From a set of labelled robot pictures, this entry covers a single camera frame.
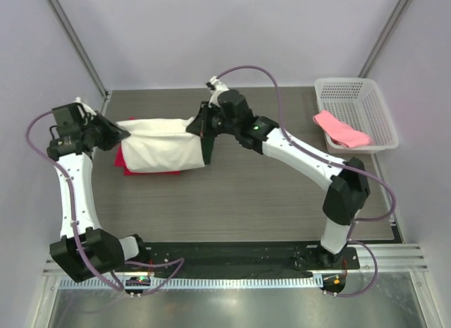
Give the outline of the white and green t shirt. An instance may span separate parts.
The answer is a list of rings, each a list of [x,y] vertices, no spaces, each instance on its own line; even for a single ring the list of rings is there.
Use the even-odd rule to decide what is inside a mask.
[[[214,139],[187,131],[189,119],[131,119],[119,121],[130,136],[121,140],[128,171],[155,174],[199,169],[211,162]]]

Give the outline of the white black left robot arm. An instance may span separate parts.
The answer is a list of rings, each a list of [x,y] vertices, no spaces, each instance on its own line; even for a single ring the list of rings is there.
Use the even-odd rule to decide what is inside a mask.
[[[61,189],[62,224],[50,255],[75,282],[113,272],[127,263],[141,271],[150,254],[137,235],[117,238],[103,230],[92,191],[93,151],[111,150],[129,132],[107,120],[80,99],[52,109],[55,125],[47,155],[54,164]]]

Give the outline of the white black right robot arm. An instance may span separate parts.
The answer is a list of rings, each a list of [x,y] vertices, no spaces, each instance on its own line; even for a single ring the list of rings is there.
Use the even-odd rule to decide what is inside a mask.
[[[276,159],[309,177],[326,192],[323,213],[326,226],[316,251],[317,261],[334,268],[343,259],[355,215],[370,194],[361,160],[343,160],[306,145],[295,147],[293,137],[265,116],[255,116],[244,95],[229,89],[218,78],[206,84],[211,98],[200,104],[199,112],[186,130],[200,139],[204,164],[210,164],[214,140],[220,134],[233,136],[239,144],[258,154]]]

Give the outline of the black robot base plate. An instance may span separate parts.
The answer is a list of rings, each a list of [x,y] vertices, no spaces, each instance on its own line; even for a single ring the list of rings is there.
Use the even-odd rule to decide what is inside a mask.
[[[349,245],[333,264],[324,264],[317,241],[153,242],[144,247],[153,263],[184,258],[180,278],[241,278],[266,271],[360,268],[357,251]]]

